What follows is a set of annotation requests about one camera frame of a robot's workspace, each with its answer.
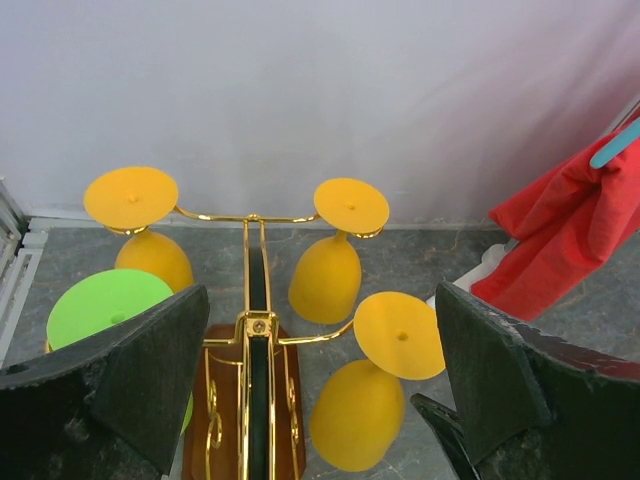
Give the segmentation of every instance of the red towel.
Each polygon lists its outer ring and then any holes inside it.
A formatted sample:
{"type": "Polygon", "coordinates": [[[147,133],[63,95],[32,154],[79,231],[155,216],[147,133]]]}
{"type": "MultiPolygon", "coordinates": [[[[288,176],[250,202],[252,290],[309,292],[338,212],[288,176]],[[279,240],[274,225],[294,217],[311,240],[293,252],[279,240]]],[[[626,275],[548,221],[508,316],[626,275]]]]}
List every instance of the red towel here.
{"type": "Polygon", "coordinates": [[[489,216],[521,243],[474,295],[531,321],[604,265],[640,227],[640,139],[603,168],[591,157],[618,132],[569,158],[489,216]]]}

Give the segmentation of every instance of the green plastic cup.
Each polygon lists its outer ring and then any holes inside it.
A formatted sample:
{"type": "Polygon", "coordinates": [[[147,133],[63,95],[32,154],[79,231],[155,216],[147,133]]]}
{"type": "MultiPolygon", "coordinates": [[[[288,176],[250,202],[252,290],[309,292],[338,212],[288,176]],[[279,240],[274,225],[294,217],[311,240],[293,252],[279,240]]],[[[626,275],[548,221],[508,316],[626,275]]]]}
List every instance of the green plastic cup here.
{"type": "MultiPolygon", "coordinates": [[[[117,268],[91,275],[67,290],[51,310],[47,321],[51,350],[129,320],[171,295],[164,281],[142,270],[117,268]]],[[[192,412],[190,396],[182,432],[192,412]]]]}

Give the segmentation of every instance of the brown wooden stand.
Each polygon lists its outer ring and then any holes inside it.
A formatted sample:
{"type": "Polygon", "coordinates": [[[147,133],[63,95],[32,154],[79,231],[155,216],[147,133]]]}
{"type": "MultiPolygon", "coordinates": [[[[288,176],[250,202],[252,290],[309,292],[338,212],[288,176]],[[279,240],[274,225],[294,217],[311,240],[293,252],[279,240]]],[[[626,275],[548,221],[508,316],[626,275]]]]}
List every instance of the brown wooden stand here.
{"type": "MultiPolygon", "coordinates": [[[[214,325],[207,331],[206,338],[231,338],[235,325],[214,325]]],[[[280,328],[278,335],[289,335],[280,328]]],[[[287,388],[285,383],[285,365],[283,347],[276,348],[276,479],[295,480],[293,454],[291,449],[291,415],[287,407],[287,388]]],[[[193,390],[193,416],[185,432],[184,455],[182,460],[182,480],[206,480],[205,448],[209,415],[206,405],[206,382],[203,349],[200,366],[193,390]]],[[[211,450],[211,479],[236,480],[238,478],[238,369],[236,365],[222,363],[242,360],[241,346],[210,349],[216,359],[210,357],[210,372],[216,382],[218,393],[218,412],[222,418],[222,443],[220,448],[211,450]]],[[[304,429],[302,425],[302,398],[300,395],[300,371],[298,350],[287,347],[289,374],[296,391],[296,412],[299,425],[299,442],[296,448],[299,474],[306,467],[304,429]]]]}

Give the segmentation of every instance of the floor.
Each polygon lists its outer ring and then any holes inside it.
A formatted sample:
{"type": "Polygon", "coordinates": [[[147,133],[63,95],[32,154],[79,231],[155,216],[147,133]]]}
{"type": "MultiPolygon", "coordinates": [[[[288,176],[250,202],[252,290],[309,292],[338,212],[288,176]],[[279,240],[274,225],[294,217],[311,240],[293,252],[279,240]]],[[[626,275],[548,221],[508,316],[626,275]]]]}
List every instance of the floor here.
{"type": "MultiPolygon", "coordinates": [[[[207,286],[210,323],[230,323],[242,308],[242,233],[237,229],[167,227],[158,229],[187,252],[198,282],[207,286]]],[[[322,230],[274,229],[268,234],[274,309],[292,335],[324,333],[298,318],[287,302],[288,281],[297,258],[322,230]]],[[[381,290],[400,290],[422,299],[438,282],[453,281],[480,262],[498,231],[386,231],[354,240],[363,266],[360,297],[381,290]]],[[[82,278],[111,268],[124,239],[97,228],[57,228],[49,232],[44,254],[11,342],[5,366],[42,354],[45,322],[55,301],[82,278]]],[[[573,343],[640,362],[640,235],[627,242],[606,267],[593,274],[536,321],[550,333],[573,343]]],[[[323,385],[338,368],[363,358],[352,334],[328,344],[300,348],[304,420],[323,385]]],[[[375,468],[359,474],[337,471],[315,452],[306,433],[307,469],[311,479],[454,480],[438,443],[408,400],[421,392],[453,407],[446,373],[422,382],[404,382],[407,409],[403,429],[375,468]]],[[[170,478],[179,478],[180,452],[170,478]]]]}

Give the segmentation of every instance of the gold bolt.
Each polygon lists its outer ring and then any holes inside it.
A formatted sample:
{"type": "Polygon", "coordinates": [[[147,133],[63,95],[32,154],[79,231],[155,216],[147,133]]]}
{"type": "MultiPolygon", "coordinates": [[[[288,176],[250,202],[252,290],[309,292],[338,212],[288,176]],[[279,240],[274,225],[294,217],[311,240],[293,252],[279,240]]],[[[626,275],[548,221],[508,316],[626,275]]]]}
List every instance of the gold bolt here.
{"type": "Polygon", "coordinates": [[[262,333],[266,330],[266,328],[267,328],[267,324],[264,323],[262,320],[258,320],[253,324],[253,330],[256,333],[262,333]]]}

